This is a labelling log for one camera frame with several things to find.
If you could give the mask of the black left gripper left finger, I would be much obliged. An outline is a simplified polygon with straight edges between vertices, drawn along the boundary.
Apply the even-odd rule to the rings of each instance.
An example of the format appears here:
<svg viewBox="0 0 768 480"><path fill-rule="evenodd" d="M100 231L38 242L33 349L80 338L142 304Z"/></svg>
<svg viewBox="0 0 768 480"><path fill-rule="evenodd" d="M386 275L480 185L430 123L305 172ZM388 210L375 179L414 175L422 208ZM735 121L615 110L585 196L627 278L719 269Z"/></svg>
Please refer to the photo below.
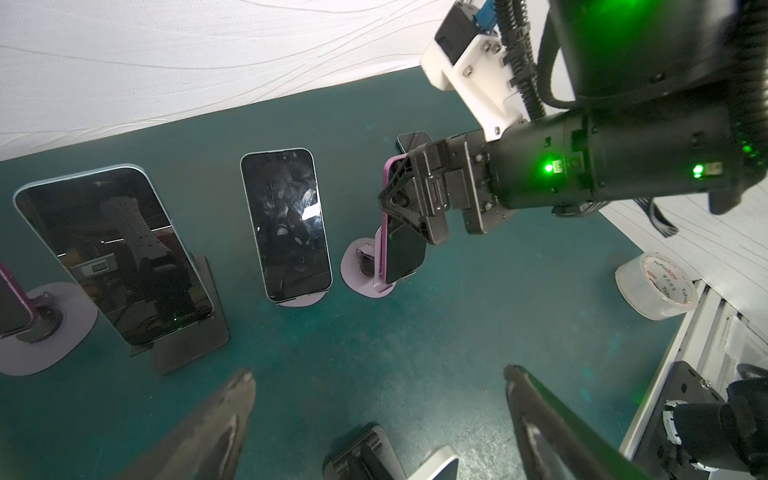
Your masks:
<svg viewBox="0 0 768 480"><path fill-rule="evenodd" d="M256 397L248 369L181 420L153 448L119 474L121 479L232 479Z"/></svg>

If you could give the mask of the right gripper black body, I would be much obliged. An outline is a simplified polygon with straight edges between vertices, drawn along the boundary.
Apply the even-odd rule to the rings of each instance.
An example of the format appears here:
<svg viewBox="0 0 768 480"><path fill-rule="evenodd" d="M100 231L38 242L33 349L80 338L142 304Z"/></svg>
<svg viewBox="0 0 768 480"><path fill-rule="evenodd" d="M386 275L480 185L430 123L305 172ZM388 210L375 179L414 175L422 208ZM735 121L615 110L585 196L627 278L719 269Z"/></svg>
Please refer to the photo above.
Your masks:
<svg viewBox="0 0 768 480"><path fill-rule="evenodd" d="M419 145L397 162L379 205L431 245L448 239L450 210L462 212L468 233L488 234L514 215L492 189L490 166L480 130Z"/></svg>

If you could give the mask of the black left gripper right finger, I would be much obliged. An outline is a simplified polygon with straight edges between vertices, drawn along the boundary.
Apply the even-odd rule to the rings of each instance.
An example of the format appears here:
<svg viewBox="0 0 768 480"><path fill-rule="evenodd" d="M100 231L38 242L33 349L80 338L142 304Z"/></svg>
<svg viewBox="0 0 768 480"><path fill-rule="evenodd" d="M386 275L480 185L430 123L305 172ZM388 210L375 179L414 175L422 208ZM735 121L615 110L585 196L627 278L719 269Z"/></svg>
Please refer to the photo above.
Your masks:
<svg viewBox="0 0 768 480"><path fill-rule="evenodd" d="M646 479L534 375L504 368L506 397L528 479Z"/></svg>

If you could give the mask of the purple edged black phone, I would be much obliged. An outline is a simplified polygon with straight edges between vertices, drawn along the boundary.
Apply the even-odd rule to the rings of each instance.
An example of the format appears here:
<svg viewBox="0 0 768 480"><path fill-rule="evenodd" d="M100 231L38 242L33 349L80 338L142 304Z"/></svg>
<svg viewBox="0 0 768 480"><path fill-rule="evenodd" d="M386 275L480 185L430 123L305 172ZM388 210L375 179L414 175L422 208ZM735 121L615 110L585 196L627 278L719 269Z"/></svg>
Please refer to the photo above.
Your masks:
<svg viewBox="0 0 768 480"><path fill-rule="evenodd" d="M427 242L413 228L384 213L380 234L380 277L394 284L415 273L426 257Z"/></svg>

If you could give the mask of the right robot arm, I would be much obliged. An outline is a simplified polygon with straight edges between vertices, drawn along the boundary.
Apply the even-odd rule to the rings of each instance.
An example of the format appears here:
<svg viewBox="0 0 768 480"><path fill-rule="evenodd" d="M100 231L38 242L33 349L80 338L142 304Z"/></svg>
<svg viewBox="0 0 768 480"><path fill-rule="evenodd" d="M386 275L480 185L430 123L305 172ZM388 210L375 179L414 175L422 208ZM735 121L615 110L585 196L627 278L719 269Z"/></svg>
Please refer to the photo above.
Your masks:
<svg viewBox="0 0 768 480"><path fill-rule="evenodd" d="M427 242L445 215L486 234L515 210L590 215L704 193L721 215L767 175L763 1L553 1L538 44L523 1L454 3L421 59L479 129L416 146L379 196Z"/></svg>

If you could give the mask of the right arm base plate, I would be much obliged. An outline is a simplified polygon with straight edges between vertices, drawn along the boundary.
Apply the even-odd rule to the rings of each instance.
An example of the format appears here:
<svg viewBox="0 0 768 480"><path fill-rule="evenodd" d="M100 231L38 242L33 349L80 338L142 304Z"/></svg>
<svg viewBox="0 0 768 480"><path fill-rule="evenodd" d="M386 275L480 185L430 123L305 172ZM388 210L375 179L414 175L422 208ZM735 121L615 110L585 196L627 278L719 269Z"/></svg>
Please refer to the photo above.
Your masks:
<svg viewBox="0 0 768 480"><path fill-rule="evenodd" d="M712 479L743 473L767 477L767 370L736 367L737 379L721 396L688 363L675 363L634 463L653 479Z"/></svg>

